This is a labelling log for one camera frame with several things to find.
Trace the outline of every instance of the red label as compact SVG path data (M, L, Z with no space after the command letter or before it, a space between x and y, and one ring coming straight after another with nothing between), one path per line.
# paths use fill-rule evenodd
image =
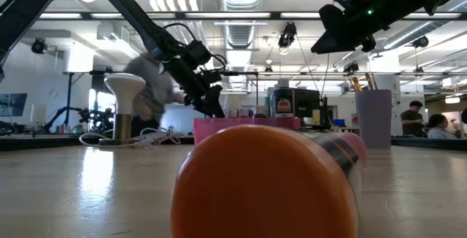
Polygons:
M280 99L277 102L277 112L292 112L292 105L288 99Z

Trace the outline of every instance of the woman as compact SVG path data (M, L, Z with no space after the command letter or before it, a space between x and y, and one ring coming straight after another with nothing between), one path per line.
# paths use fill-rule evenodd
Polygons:
M183 95L174 93L169 73L160 74L161 62L149 53L130 61L125 73L135 74L146 81L146 88L133 101L134 116L131 135L139 136L144 128L158 128L167 104L183 103Z
M429 139L457 139L454 135L446 130L447 118L440 114L435 114L428 120L428 132Z

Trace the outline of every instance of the wooden table surface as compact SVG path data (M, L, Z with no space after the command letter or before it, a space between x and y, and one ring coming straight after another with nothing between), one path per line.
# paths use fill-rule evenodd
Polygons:
M0 237L170 237L171 190L192 148L0 153ZM360 237L466 233L467 154L370 151Z

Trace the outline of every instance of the pink box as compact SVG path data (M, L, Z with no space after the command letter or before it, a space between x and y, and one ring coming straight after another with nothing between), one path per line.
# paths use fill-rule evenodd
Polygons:
M264 125L281 128L300 128L298 118L194 118L195 145L219 130L238 125Z

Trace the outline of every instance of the orange cylinder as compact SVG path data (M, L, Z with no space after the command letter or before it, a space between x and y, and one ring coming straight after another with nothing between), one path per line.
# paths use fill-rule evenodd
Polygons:
M172 236L356 238L363 171L357 153L364 151L332 133L221 131L180 169Z

